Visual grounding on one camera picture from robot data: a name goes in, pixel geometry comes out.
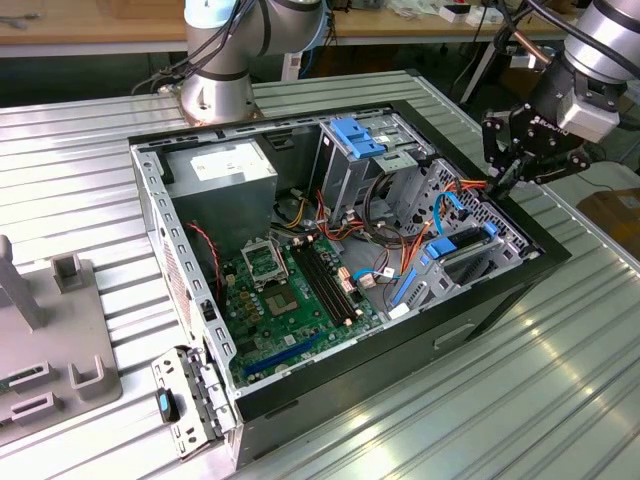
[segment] green circuit board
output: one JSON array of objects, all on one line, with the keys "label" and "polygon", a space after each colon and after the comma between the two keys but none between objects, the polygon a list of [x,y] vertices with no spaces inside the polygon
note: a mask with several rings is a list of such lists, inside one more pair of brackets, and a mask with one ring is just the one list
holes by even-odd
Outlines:
[{"label": "green circuit board", "polygon": [[[237,387],[309,359],[372,331],[382,323],[369,301],[358,291],[345,294],[345,297],[355,310],[362,313],[350,326],[335,326],[294,260],[292,248],[287,245],[279,249],[289,271],[286,284],[267,285],[263,291],[254,288],[242,256],[223,265],[227,271],[235,271],[233,285],[227,288],[225,321],[238,349],[238,354],[231,362]],[[342,264],[331,245],[321,239],[309,248],[315,249],[322,257],[332,280],[340,285],[337,270]],[[259,372],[246,373],[247,367],[296,347],[305,351]]]}]

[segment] motherboard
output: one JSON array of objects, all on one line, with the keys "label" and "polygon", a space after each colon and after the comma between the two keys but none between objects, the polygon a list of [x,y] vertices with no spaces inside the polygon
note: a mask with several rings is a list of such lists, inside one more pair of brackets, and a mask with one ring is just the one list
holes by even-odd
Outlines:
[{"label": "motherboard", "polygon": [[[228,285],[225,318],[238,349],[231,371],[238,386],[374,333],[382,323],[327,240],[264,243],[222,266]],[[280,267],[285,279],[256,282]]]}]

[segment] wooden table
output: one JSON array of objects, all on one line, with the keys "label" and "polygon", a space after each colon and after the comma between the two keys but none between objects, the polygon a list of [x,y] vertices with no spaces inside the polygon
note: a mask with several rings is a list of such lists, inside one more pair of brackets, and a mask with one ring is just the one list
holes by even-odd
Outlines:
[{"label": "wooden table", "polygon": [[[0,15],[37,12],[27,30],[0,24],[0,57],[96,55],[186,50],[184,20],[119,20],[95,0],[0,0]],[[562,38],[539,18],[522,22],[534,40]],[[390,10],[336,12],[338,45],[470,42],[476,27],[428,15],[407,20]],[[480,41],[498,30],[487,26]]]}]

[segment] side panel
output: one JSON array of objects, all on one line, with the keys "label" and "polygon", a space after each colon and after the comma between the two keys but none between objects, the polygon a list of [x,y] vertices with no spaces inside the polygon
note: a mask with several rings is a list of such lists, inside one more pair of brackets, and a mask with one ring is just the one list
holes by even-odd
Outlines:
[{"label": "side panel", "polygon": [[[474,328],[487,319],[501,317],[524,292],[522,287],[517,287],[493,297],[445,324],[335,377],[279,409],[245,423],[242,437],[236,438],[240,443],[239,448],[235,449],[239,452],[238,468],[455,350]],[[428,323],[429,312],[421,314],[418,319]]]}]

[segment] table leg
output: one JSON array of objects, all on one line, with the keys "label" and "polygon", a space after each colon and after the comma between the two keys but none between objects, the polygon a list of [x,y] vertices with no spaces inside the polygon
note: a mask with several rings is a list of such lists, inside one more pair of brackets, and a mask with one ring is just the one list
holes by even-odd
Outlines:
[{"label": "table leg", "polygon": [[496,47],[493,46],[493,42],[489,42],[489,46],[487,47],[487,50],[484,52],[484,55],[482,55],[482,59],[480,59],[480,63],[478,64],[478,67],[476,68],[475,72],[473,72],[473,76],[471,77],[471,81],[469,82],[467,89],[464,91],[464,94],[460,99],[461,104],[467,103],[467,101],[473,94],[474,90],[478,85],[478,82],[480,81],[480,79],[484,75],[485,70],[489,66],[489,63],[491,63],[491,59],[493,58],[495,51],[496,51]]}]

